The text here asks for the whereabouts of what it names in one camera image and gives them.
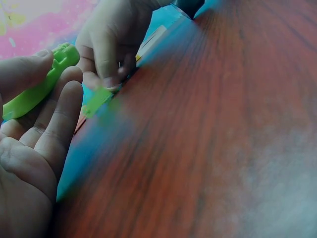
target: black object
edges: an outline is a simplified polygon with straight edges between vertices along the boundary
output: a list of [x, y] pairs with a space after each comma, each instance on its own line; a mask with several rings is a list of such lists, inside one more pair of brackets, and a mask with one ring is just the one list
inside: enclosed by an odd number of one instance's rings
[[192, 20], [204, 4], [205, 0], [173, 0], [172, 2], [172, 6], [176, 7], [183, 15]]

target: wood grain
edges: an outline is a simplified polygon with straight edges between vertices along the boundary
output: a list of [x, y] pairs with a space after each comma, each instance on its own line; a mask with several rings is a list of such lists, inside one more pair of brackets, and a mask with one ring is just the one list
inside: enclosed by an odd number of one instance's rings
[[317, 2], [207, 1], [85, 126], [53, 237], [317, 237]]

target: person's hand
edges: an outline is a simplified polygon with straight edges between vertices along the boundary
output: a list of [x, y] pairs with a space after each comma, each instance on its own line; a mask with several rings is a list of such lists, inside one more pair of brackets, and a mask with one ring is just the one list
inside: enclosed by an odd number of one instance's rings
[[101, 0], [78, 35], [84, 84], [116, 91], [136, 66], [152, 12], [171, 0]]
[[[0, 61], [1, 115], [4, 103], [44, 80], [53, 61], [46, 53]], [[1, 125], [1, 238], [36, 238], [46, 231], [80, 113], [82, 79], [79, 68], [68, 68], [41, 106]]]

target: light green piece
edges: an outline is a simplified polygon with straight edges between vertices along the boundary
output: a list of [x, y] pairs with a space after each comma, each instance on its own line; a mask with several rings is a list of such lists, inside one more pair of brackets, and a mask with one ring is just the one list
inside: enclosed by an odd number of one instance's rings
[[92, 118], [98, 109], [112, 98], [112, 93], [103, 87], [100, 87], [91, 98], [91, 100], [84, 105], [82, 111], [87, 118]]
[[4, 120], [20, 118], [35, 108], [54, 89], [63, 71], [70, 66], [75, 66], [80, 59], [77, 49], [70, 43], [59, 45], [53, 50], [53, 54], [52, 68], [46, 79], [6, 103], [3, 106]]

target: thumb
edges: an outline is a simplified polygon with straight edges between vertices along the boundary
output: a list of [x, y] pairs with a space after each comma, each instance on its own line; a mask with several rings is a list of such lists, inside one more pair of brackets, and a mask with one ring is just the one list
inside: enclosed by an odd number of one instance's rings
[[41, 83], [53, 63], [53, 53], [48, 50], [34, 56], [14, 57], [0, 61], [0, 95], [6, 103], [24, 90]]
[[108, 33], [91, 36], [94, 48], [95, 64], [98, 76], [106, 85], [115, 85], [112, 82], [118, 75], [118, 63], [116, 59], [116, 38]]

